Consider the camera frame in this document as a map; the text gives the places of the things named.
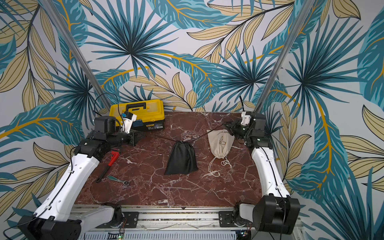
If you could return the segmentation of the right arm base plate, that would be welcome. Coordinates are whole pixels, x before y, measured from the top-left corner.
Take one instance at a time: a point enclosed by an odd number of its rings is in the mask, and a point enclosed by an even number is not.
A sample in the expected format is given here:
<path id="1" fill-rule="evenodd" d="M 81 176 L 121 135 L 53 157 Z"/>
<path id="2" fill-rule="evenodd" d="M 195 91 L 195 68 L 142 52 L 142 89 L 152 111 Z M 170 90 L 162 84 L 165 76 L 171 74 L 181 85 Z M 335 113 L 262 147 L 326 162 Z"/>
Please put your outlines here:
<path id="1" fill-rule="evenodd" d="M 245 228 L 250 222 L 235 216 L 233 211 L 219 211 L 219 224 L 221 228 Z"/>

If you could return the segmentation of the black drawstring bag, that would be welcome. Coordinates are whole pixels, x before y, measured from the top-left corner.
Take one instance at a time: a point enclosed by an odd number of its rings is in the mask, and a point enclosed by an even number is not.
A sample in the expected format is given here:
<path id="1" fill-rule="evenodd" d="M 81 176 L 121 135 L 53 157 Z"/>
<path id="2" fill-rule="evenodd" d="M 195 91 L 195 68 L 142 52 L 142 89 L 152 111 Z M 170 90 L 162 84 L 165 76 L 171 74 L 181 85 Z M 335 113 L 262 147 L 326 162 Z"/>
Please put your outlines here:
<path id="1" fill-rule="evenodd" d="M 190 173 L 196 172 L 199 168 L 197 165 L 196 152 L 192 143 L 198 141 L 202 137 L 208 135 L 209 133 L 217 130 L 222 126 L 224 126 L 224 124 L 220 124 L 212 130 L 208 130 L 206 133 L 189 141 L 176 141 L 155 135 L 157 138 L 174 142 L 164 175 L 188 175 Z"/>

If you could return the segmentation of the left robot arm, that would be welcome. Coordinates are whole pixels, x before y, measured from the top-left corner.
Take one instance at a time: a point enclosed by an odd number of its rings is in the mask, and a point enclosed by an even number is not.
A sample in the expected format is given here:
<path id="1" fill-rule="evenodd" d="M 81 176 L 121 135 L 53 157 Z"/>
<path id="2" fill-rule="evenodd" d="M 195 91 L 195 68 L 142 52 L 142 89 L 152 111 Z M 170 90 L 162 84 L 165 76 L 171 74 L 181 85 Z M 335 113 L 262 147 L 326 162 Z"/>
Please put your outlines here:
<path id="1" fill-rule="evenodd" d="M 118 120 L 111 116 L 95 118 L 95 129 L 75 147 L 70 165 L 47 199 L 31 216 L 23 216 L 17 228 L 28 240 L 77 240 L 86 232 L 102 225 L 123 230 L 127 218 L 122 207 L 105 203 L 95 210 L 71 215 L 73 205 L 95 168 L 111 150 L 128 144 L 137 116 L 124 113 L 124 129 L 117 130 Z"/>

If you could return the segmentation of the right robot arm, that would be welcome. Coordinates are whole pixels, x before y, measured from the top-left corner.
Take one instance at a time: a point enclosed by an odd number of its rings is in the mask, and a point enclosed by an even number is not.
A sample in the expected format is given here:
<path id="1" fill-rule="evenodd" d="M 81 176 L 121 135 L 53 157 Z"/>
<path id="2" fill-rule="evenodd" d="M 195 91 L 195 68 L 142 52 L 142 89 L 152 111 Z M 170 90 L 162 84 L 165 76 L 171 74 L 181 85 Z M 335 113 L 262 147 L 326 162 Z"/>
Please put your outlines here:
<path id="1" fill-rule="evenodd" d="M 273 145 L 265 131 L 266 123 L 263 114 L 242 112 L 241 119 L 225 124 L 229 133 L 243 140 L 249 149 L 262 187 L 262 198 L 257 204 L 235 205 L 234 224 L 251 226 L 261 232 L 290 235 L 301 206 L 298 199 L 291 197 L 279 175 Z"/>

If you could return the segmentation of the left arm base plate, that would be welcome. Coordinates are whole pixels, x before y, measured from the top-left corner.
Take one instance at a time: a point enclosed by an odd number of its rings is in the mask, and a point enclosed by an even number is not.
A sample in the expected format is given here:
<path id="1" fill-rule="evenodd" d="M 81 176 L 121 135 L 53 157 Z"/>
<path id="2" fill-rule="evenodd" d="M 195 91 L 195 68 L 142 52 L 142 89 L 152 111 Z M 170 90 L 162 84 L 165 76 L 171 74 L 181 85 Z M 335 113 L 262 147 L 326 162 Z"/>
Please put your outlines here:
<path id="1" fill-rule="evenodd" d="M 135 229 L 138 224 L 139 212 L 117 213 L 115 223 L 111 226 L 117 229 Z"/>

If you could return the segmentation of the beige drawstring bag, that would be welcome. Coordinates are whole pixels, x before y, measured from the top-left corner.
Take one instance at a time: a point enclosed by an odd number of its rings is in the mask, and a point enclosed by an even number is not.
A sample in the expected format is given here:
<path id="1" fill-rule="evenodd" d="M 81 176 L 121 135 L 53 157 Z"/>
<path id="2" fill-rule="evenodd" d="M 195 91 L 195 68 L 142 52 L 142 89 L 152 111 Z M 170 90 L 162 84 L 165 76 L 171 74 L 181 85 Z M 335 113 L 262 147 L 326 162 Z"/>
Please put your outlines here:
<path id="1" fill-rule="evenodd" d="M 208 133 L 208 140 L 214 158 L 209 163 L 208 173 L 205 177 L 213 176 L 217 178 L 221 176 L 221 173 L 218 170 L 212 169 L 215 160 L 222 160 L 221 165 L 223 167 L 229 166 L 232 168 L 232 164 L 228 160 L 228 154 L 233 146 L 235 137 L 228 130 L 212 130 Z"/>

